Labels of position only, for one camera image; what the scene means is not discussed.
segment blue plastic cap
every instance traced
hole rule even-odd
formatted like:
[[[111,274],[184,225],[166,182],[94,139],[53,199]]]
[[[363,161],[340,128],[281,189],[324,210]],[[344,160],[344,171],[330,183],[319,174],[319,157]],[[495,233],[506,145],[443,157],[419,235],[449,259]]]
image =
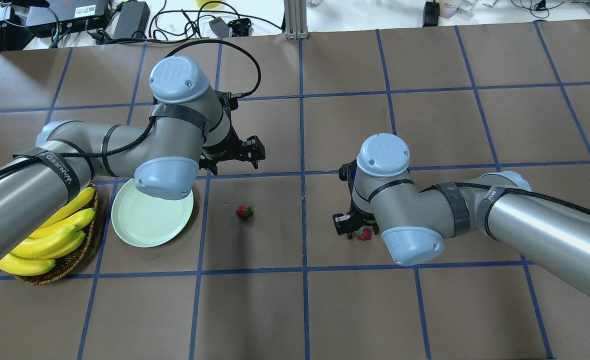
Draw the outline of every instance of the blue plastic cap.
[[[361,145],[357,166],[377,178],[389,178],[409,168],[410,151],[404,140],[393,134],[375,134]]]
[[[71,123],[72,121],[79,121],[79,120],[62,120],[62,121],[51,121],[47,123],[44,127],[41,128],[41,132],[37,135],[37,139],[35,140],[35,146],[39,146],[44,144],[48,141],[51,134],[55,131],[55,129],[59,128],[60,125],[64,125],[66,123]]]
[[[155,98],[162,103],[181,104],[204,94],[210,86],[202,68],[188,56],[170,56],[158,62],[148,78]]]
[[[158,157],[135,169],[135,187],[154,198],[181,200],[191,193],[199,170],[197,162],[188,157]]]
[[[444,251],[442,235],[430,228],[393,227],[382,232],[381,238],[395,263],[403,267],[435,259]]]
[[[524,189],[525,191],[529,191],[529,192],[533,191],[531,184],[529,184],[528,181],[526,181],[519,173],[516,173],[515,171],[489,172],[489,173],[485,173],[482,176],[487,176],[487,175],[503,176],[506,179],[510,180],[517,187]]]

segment white plate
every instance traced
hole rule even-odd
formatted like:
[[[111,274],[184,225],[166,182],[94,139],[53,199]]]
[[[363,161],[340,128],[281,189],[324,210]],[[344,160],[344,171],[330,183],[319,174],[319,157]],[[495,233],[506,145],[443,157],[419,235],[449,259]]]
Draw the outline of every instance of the white plate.
[[[149,196],[135,188],[131,178],[112,203],[112,228],[125,243],[151,248],[173,239],[193,212],[193,192],[182,200]]]

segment strawberry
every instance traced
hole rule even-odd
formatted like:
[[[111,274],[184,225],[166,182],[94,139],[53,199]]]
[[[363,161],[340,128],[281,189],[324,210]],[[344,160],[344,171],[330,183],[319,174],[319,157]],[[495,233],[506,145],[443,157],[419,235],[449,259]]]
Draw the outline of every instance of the strawberry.
[[[369,228],[366,226],[362,226],[359,228],[359,230],[355,231],[355,235],[357,236],[357,239],[363,242],[373,238],[371,235],[371,230],[369,230]]]
[[[242,203],[237,210],[235,210],[235,214],[242,219],[248,219],[253,216],[253,209],[248,203]]]

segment banana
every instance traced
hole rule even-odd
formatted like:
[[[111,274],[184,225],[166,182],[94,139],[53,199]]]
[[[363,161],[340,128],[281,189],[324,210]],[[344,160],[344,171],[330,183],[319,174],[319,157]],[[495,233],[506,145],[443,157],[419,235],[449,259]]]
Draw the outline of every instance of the banana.
[[[47,253],[46,255],[42,256],[45,259],[59,259],[64,255],[68,255],[75,251],[75,249],[79,248],[80,245],[84,242],[84,239],[87,237],[84,231],[77,231],[73,239],[71,239],[64,247],[59,248],[59,250],[53,251],[51,253]]]
[[[55,214],[53,214],[48,220],[44,221],[39,227],[43,228],[45,226],[49,226],[51,224],[55,224],[61,219],[64,219],[74,212],[77,212],[81,207],[84,207],[91,199],[93,199],[93,195],[95,194],[95,189],[93,187],[85,187],[82,191],[75,196],[71,202],[67,203],[61,209],[57,210]]]
[[[44,255],[58,251],[71,242],[76,231],[75,225],[69,225],[39,239],[25,239],[11,250],[11,253],[21,258],[43,258]]]
[[[44,274],[55,267],[52,259],[24,259],[7,253],[0,260],[0,269],[9,274],[21,276],[35,276]]]
[[[95,210],[92,207],[87,209],[79,210],[67,218],[61,219],[56,223],[52,223],[48,226],[39,227],[33,231],[32,234],[28,235],[30,239],[39,239],[53,234],[55,231],[67,226],[74,225],[75,230],[82,230],[91,223],[95,216]]]

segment wicker basket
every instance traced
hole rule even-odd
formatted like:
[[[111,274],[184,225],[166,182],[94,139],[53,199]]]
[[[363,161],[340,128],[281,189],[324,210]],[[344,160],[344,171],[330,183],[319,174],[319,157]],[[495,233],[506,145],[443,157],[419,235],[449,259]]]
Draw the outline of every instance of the wicker basket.
[[[82,207],[82,209],[93,208],[95,210],[95,215],[91,223],[89,223],[83,229],[86,233],[84,242],[68,255],[56,259],[55,267],[50,269],[50,271],[35,276],[14,275],[14,278],[24,284],[29,285],[50,284],[57,280],[61,280],[66,275],[69,275],[73,270],[80,266],[87,255],[91,253],[91,250],[94,248],[94,242],[96,241],[96,232],[98,228],[101,228],[101,226],[96,226],[99,225],[96,224],[97,214],[99,214],[97,209],[99,207],[99,194],[97,193],[97,187],[93,182],[91,182],[89,186],[94,189],[94,196],[85,206]]]

